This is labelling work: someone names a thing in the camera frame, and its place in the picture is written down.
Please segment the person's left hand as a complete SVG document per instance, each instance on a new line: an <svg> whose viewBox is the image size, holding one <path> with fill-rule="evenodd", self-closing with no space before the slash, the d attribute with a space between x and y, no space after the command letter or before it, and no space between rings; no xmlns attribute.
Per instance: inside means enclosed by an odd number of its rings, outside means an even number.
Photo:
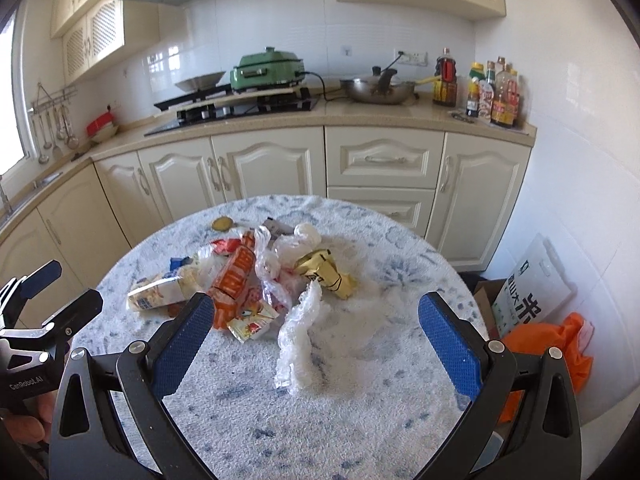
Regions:
<svg viewBox="0 0 640 480"><path fill-rule="evenodd" d="M7 414L4 426L17 443L37 444L50 442L56 391L38 396L36 401L37 416Z"/></svg>

